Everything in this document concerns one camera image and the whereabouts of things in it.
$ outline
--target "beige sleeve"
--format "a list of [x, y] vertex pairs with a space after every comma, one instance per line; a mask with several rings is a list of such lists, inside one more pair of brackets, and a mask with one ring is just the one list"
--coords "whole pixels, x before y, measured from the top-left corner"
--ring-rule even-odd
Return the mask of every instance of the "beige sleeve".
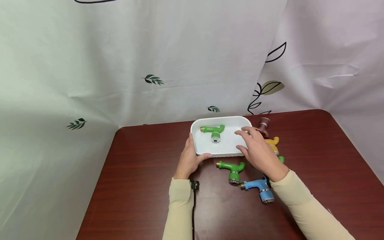
[[300, 230], [308, 240], [355, 239], [311, 194], [295, 172], [271, 182], [279, 198], [288, 206]]
[[194, 192], [190, 181], [172, 178], [163, 240], [192, 240], [193, 205]]

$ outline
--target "fabric backdrop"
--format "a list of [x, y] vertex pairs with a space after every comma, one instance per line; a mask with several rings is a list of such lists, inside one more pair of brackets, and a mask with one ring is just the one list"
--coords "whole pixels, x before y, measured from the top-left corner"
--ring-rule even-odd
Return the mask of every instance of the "fabric backdrop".
[[75, 239], [119, 127], [244, 114], [285, 3], [1, 1], [0, 239]]
[[320, 108], [383, 180], [384, 3], [285, 3], [1, 1], [0, 239], [75, 239], [122, 126]]
[[330, 112], [384, 182], [383, 16], [380, 0], [288, 1], [248, 113]]

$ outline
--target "leaf print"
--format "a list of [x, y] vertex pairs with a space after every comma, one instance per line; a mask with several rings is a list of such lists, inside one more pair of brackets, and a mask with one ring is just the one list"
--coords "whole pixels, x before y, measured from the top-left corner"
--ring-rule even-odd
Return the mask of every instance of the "leaf print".
[[84, 127], [84, 124], [85, 124], [85, 122], [83, 122], [78, 129]]
[[268, 53], [268, 56], [266, 57], [265, 62], [270, 63], [279, 59], [284, 54], [286, 47], [287, 47], [287, 42], [283, 43], [278, 48]]
[[72, 123], [70, 122], [70, 124], [68, 126], [66, 126], [68, 129], [72, 129], [72, 130], [75, 130], [75, 129], [80, 129], [82, 127], [84, 127], [85, 123], [87, 121], [84, 120], [84, 118], [79, 118], [78, 120], [75, 120], [74, 121], [75, 123]]
[[219, 113], [220, 112], [220, 109], [216, 106], [210, 106], [210, 107], [207, 107], [208, 108], [208, 111], [211, 111], [211, 112], [215, 112], [215, 113]]
[[261, 104], [261, 102], [255, 103], [255, 104], [249, 105], [248, 108], [249, 109], [257, 108], [258, 106], [260, 106], [260, 104]]
[[261, 94], [271, 95], [284, 88], [284, 84], [278, 81], [268, 81], [263, 84]]
[[159, 78], [159, 77], [156, 77], [155, 75], [153, 74], [148, 74], [145, 78], [144, 78], [145, 82], [147, 83], [153, 83], [156, 85], [156, 83], [158, 85], [161, 85], [161, 84], [164, 84], [164, 82]]
[[268, 114], [268, 113], [271, 113], [271, 112], [272, 112], [272, 110], [269, 110], [269, 111], [266, 111], [266, 112], [259, 113], [259, 115], [260, 114]]

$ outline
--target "yellow faucet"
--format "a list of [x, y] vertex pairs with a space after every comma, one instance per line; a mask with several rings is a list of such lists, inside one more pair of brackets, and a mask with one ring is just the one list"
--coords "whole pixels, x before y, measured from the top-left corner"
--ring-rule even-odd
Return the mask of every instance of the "yellow faucet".
[[265, 139], [265, 141], [269, 144], [275, 154], [279, 155], [279, 150], [276, 147], [276, 145], [279, 143], [279, 137], [274, 137], [273, 139]]

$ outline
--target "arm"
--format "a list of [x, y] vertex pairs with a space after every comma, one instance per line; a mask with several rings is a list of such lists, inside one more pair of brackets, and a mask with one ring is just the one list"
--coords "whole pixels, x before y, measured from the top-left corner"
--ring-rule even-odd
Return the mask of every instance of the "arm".
[[169, 187], [169, 209], [163, 240], [192, 240], [194, 192], [185, 179], [174, 179]]
[[289, 208], [295, 222], [309, 240], [355, 239], [311, 194], [305, 184], [290, 170], [271, 186]]
[[193, 137], [190, 133], [170, 183], [168, 217], [163, 240], [192, 240], [194, 192], [188, 178], [202, 161], [211, 157], [209, 153], [196, 156]]
[[252, 127], [235, 132], [247, 144], [237, 146], [246, 159], [270, 178], [271, 186], [288, 206], [300, 230], [309, 240], [351, 240], [349, 232], [312, 196], [295, 174], [279, 161], [263, 136]]

